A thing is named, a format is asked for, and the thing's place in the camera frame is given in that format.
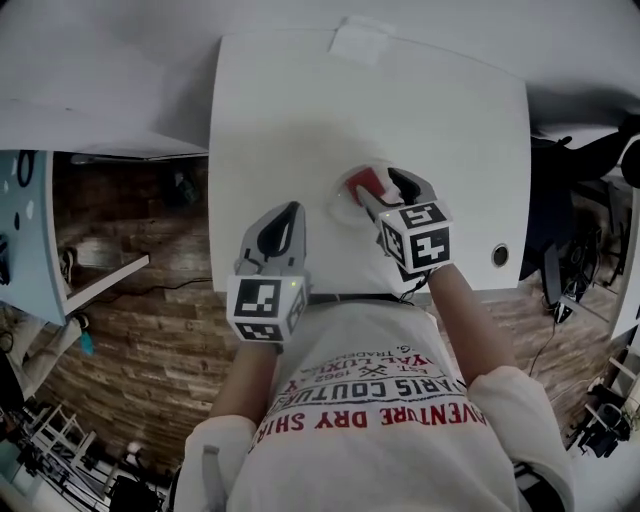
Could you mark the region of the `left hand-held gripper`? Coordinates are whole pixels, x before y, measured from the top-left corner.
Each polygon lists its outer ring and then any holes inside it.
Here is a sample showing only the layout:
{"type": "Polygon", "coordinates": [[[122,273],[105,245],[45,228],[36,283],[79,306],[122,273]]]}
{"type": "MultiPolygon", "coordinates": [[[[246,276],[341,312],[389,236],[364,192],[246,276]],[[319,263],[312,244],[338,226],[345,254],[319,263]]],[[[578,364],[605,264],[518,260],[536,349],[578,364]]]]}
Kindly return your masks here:
{"type": "Polygon", "coordinates": [[[297,201],[274,207],[246,231],[227,280],[226,318],[245,342],[286,344],[308,305],[306,214],[297,201]]]}

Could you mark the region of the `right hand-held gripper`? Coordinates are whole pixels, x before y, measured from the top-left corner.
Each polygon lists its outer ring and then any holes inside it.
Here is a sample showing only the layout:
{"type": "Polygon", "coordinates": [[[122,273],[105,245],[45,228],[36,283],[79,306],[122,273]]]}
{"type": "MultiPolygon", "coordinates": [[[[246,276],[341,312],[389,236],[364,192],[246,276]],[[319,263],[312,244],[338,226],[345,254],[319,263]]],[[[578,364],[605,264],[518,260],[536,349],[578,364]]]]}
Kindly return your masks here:
{"type": "Polygon", "coordinates": [[[395,167],[389,167],[388,174],[407,206],[386,210],[386,203],[362,185],[356,194],[380,231],[385,254],[394,260],[402,282],[408,283],[452,262],[453,219],[428,181],[395,167]]]}

